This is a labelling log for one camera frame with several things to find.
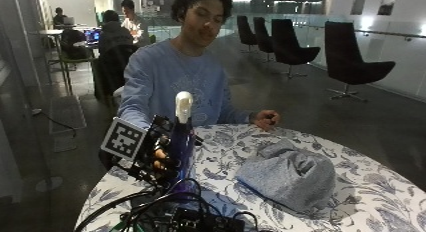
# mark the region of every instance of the round table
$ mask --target round table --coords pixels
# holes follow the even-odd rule
[[[226,216],[252,212],[260,229],[270,231],[426,231],[426,193],[397,172],[357,151],[317,136],[276,128],[261,132],[253,125],[214,125],[196,128],[204,138],[197,148],[196,180],[202,197]],[[258,197],[234,179],[245,159],[288,138],[294,146],[328,156],[336,168],[336,189],[328,207],[306,216],[286,213],[281,205]],[[103,205],[139,192],[147,184],[113,167],[84,203],[80,221]],[[107,211],[87,231],[109,231],[129,202]]]

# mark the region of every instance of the black armchair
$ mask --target black armchair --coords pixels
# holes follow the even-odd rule
[[[264,62],[269,62],[273,60],[269,58],[269,54],[274,52],[274,49],[272,46],[272,38],[268,34],[268,30],[265,26],[265,18],[254,17],[253,22],[254,22],[254,33],[256,33],[258,50],[266,53],[268,58],[266,58],[266,61]]]
[[[272,41],[276,61],[289,65],[289,71],[286,72],[289,79],[293,76],[306,76],[306,74],[293,74],[292,66],[312,62],[321,48],[302,48],[300,46],[290,19],[272,20]]]
[[[353,23],[325,23],[325,55],[329,77],[346,83],[344,91],[328,89],[338,94],[330,99],[353,97],[366,102],[366,99],[356,96],[357,91],[349,91],[349,85],[373,83],[383,79],[395,62],[364,62]]]
[[[252,46],[257,45],[257,39],[254,33],[252,32],[248,17],[245,15],[237,16],[237,27],[241,44],[248,45],[248,52],[252,52]]]

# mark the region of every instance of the young man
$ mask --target young man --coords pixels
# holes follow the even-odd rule
[[[64,11],[63,8],[57,7],[55,9],[55,17],[53,17],[53,29],[61,29],[60,26],[57,25],[64,25],[64,17],[67,17],[67,15],[64,15]]]
[[[194,126],[253,123],[266,131],[273,128],[280,121],[276,111],[253,113],[232,106],[224,68],[206,50],[230,9],[232,0],[174,0],[172,18],[181,23],[181,33],[131,57],[119,108],[124,120],[148,128],[156,114],[173,119],[176,94],[188,91]]]
[[[143,47],[149,43],[149,33],[148,33],[148,24],[144,19],[139,17],[135,13],[135,2],[133,0],[123,0],[121,9],[125,15],[121,26],[131,31],[131,34],[135,38],[135,44],[139,47]]]
[[[99,53],[104,54],[117,45],[133,45],[133,37],[127,28],[121,27],[119,14],[107,10],[103,15],[104,25],[99,37]]]

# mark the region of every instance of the hand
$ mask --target hand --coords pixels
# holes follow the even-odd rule
[[[274,110],[262,110],[254,116],[250,116],[250,123],[265,131],[272,130],[278,122],[280,114]]]

